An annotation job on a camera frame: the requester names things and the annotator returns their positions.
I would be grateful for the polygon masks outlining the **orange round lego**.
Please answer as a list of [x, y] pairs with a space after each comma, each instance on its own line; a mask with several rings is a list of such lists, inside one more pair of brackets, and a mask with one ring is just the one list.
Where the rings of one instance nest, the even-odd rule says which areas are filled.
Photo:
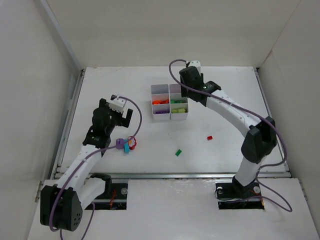
[[155, 100], [152, 102], [153, 105], [160, 105], [162, 104], [162, 100]]

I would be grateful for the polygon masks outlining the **red flower lego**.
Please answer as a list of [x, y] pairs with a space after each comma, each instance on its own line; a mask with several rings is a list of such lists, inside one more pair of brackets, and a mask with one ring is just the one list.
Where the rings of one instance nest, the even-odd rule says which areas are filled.
[[137, 140], [134, 136], [129, 136], [127, 138], [127, 143], [128, 143], [128, 146], [129, 146], [129, 149], [130, 150], [134, 150], [137, 146]]

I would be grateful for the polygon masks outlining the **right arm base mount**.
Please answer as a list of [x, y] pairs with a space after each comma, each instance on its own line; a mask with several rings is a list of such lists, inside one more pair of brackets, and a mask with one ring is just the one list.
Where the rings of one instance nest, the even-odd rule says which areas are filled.
[[214, 196], [219, 210], [264, 210], [260, 185], [253, 181], [246, 187], [236, 182], [216, 182]]

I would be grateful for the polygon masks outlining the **green number lego brick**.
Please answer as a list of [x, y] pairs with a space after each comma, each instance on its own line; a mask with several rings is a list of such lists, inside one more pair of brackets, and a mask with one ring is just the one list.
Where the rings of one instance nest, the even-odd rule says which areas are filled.
[[170, 101], [170, 104], [182, 104], [182, 103], [184, 103], [183, 100], [171, 100]]

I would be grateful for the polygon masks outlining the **purple lego stack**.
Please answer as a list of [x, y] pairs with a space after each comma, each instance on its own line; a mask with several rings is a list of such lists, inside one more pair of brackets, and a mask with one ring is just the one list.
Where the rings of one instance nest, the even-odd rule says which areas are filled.
[[159, 111], [156, 111], [155, 114], [156, 115], [162, 115], [162, 114], [169, 114], [170, 112], [167, 111], [167, 110], [159, 110]]

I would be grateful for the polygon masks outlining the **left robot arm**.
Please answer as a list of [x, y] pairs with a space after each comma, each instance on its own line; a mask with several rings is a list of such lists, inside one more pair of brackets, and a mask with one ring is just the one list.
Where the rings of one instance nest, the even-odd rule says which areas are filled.
[[82, 142], [76, 159], [53, 185], [45, 185], [40, 192], [40, 224], [52, 232], [75, 231], [83, 211], [92, 201], [112, 187], [107, 174], [93, 174], [92, 168], [111, 150], [111, 134], [115, 127], [128, 128], [133, 110], [124, 111], [129, 98], [112, 95], [102, 98], [93, 111], [92, 124]]

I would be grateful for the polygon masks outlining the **teal lego brick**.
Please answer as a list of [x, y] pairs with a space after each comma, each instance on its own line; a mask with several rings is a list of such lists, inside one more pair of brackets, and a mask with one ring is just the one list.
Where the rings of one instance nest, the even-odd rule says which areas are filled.
[[127, 141], [124, 142], [123, 149], [125, 154], [128, 154], [130, 152], [130, 146]]

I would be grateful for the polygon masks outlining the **purple arch lego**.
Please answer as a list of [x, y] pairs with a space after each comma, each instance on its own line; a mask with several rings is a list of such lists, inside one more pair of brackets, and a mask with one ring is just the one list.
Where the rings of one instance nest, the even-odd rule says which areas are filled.
[[123, 138], [116, 139], [116, 149], [121, 150], [124, 148], [125, 140]]

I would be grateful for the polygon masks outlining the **small green lego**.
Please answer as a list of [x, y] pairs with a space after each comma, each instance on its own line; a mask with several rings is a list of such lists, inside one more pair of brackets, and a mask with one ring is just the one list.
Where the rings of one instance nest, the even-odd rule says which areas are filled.
[[179, 149], [176, 153], [175, 153], [175, 155], [178, 157], [180, 154], [181, 154], [181, 150]]

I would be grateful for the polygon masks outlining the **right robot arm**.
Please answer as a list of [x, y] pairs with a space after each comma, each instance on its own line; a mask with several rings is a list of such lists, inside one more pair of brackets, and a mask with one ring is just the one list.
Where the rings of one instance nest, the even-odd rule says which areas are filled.
[[236, 108], [232, 99], [213, 81], [204, 82], [204, 75], [195, 66], [179, 71], [181, 94], [206, 108], [215, 111], [231, 123], [244, 137], [241, 146], [243, 159], [233, 177], [238, 188], [248, 187], [255, 180], [256, 173], [263, 160], [277, 145], [276, 134], [270, 125], [275, 125], [271, 117], [266, 121]]

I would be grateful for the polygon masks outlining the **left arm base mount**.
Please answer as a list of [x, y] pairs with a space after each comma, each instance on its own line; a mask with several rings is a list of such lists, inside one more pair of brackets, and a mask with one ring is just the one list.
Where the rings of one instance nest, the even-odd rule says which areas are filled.
[[124, 181], [113, 181], [110, 175], [105, 173], [94, 173], [91, 179], [104, 181], [104, 192], [97, 196], [93, 203], [96, 211], [116, 211], [127, 209], [128, 183]]

